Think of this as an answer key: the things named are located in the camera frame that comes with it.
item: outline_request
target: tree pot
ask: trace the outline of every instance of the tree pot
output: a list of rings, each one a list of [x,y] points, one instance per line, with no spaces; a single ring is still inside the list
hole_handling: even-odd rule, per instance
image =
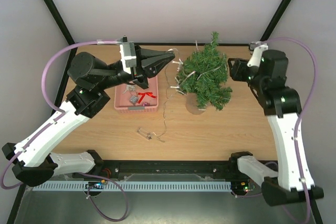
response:
[[[197,95],[195,93],[187,93],[185,107],[193,115],[200,115],[205,112],[205,108],[197,107]]]

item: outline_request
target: green pine branch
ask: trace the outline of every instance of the green pine branch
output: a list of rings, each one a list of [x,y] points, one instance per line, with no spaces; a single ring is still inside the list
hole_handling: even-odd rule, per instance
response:
[[[177,74],[179,83],[183,82],[180,90],[196,93],[199,108],[211,104],[217,110],[222,110],[231,99],[232,89],[223,86],[228,78],[227,58],[217,50],[217,41],[218,33],[214,31],[212,41],[204,46],[203,51],[193,52]],[[192,71],[196,73],[185,79]]]

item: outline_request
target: perforated metal strip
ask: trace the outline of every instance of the perforated metal strip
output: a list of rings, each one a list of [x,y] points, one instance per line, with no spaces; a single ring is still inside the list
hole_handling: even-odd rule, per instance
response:
[[[33,191],[83,191],[89,182],[81,181],[48,181],[33,188]],[[124,191],[231,191],[230,182],[117,182]],[[92,189],[96,191],[119,191],[119,188],[108,183]]]

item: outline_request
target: gray wall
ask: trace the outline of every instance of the gray wall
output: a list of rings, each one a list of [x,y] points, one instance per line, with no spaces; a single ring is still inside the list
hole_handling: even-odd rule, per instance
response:
[[[281,0],[54,0],[75,41],[221,42],[259,39]]]
[[[0,0],[0,146],[30,135],[51,113],[40,80],[52,56],[67,44],[43,0]],[[48,75],[54,99],[67,56],[55,62]],[[0,153],[2,172],[6,159]],[[5,183],[17,180],[9,170]],[[17,190],[0,188],[0,223],[6,223]]]
[[[303,118],[302,133],[310,171],[325,193],[325,198],[318,201],[324,223],[335,223],[336,218],[335,11],[335,0],[293,0],[272,35],[300,39],[317,55],[318,87]],[[312,83],[313,70],[309,55],[289,42],[277,42],[272,47],[287,54],[288,84],[298,90],[303,103]]]

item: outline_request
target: gray floor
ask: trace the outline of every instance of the gray floor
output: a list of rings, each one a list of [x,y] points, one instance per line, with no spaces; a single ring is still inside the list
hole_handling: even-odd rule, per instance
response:
[[[122,224],[227,224],[293,223],[281,207],[269,207],[262,197],[236,199],[230,193],[146,192],[127,193],[130,211]],[[102,192],[95,199],[111,218],[124,211],[121,193]],[[291,212],[304,219],[303,205],[292,205]],[[27,191],[16,224],[110,223],[101,218],[83,192]]]

